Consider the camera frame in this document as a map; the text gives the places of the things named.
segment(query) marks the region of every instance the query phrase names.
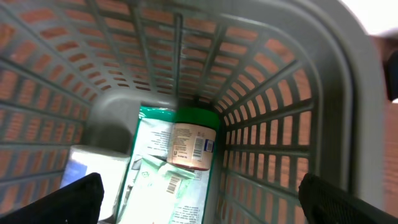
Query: blue label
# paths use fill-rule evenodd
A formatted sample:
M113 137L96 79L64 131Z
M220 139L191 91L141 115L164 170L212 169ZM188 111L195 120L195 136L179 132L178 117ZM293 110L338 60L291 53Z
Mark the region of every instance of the blue label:
M213 152L214 141L206 139L205 141L205 152Z
M84 177L86 175L87 166L80 164L76 161L70 160L65 168L65 173L63 174L61 187L73 183L74 181Z

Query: barcode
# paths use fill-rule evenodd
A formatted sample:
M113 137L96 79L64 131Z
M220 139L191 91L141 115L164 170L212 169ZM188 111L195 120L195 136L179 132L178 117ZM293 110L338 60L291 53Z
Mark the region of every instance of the barcode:
M172 178L170 179L169 182L169 186L167 186L167 192L170 194L174 194L175 193L175 189L177 189L177 187L180 184L181 179L172 175Z
M193 154L192 154L193 159L201 160L203 141L204 141L203 138L197 137L195 139L195 145L193 147Z

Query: container label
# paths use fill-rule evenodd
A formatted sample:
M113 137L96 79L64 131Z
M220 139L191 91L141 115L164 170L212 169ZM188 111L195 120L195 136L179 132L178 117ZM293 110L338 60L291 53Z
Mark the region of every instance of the container label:
M210 169L216 131L195 124L174 124L167 162Z

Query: green and white packet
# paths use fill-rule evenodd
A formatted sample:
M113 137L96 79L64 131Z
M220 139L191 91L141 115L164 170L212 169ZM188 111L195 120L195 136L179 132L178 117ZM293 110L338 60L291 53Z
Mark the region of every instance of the green and white packet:
M195 173L144 155L120 224L168 224Z
M210 170L195 170L195 178L174 208L170 224L201 224L205 212L209 177Z
M118 217L126 206L130 190L134 186L141 167L143 155L149 154L166 160L174 116L175 112L166 108L140 107L139 121L131 150L131 161L121 194Z

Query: grocery item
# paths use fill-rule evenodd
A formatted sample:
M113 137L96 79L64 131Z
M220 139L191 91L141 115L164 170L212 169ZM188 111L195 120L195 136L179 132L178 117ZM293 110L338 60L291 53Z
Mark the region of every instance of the grocery item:
M174 116L175 112L168 109L140 107L137 134L132 147L132 159L126 175L119 212L125 206L134 185L143 155L148 154L166 160Z
M167 224L195 173L144 155L120 224Z
M209 176L210 170L195 170L195 178L181 198L181 202L174 208L170 224L201 224Z
M101 175L104 199L99 220L112 217L130 158L127 155L92 146L72 146L69 160L61 181L64 187L90 173Z
M175 115L167 162L195 170L208 170L213 158L219 119L199 108L181 108Z

